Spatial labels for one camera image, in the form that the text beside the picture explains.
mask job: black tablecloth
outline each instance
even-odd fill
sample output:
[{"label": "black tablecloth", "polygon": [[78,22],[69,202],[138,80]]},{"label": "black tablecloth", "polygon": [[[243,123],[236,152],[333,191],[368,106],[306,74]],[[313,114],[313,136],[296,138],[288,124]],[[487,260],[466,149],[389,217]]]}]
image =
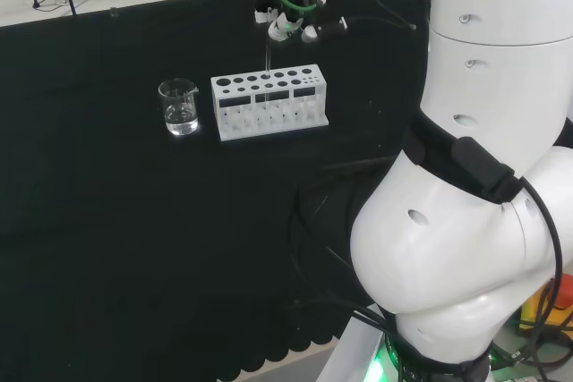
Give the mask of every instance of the black tablecloth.
[{"label": "black tablecloth", "polygon": [[[415,19],[415,0],[384,1]],[[252,0],[118,12],[0,29],[0,379],[228,380],[328,342],[347,313],[283,311],[293,192],[318,166],[398,153],[416,39],[364,21],[275,49],[273,67],[320,66],[330,126],[222,144],[209,79],[263,69]],[[336,0],[341,13],[383,15],[372,0]],[[157,100],[173,77],[201,90],[183,139]]]}]

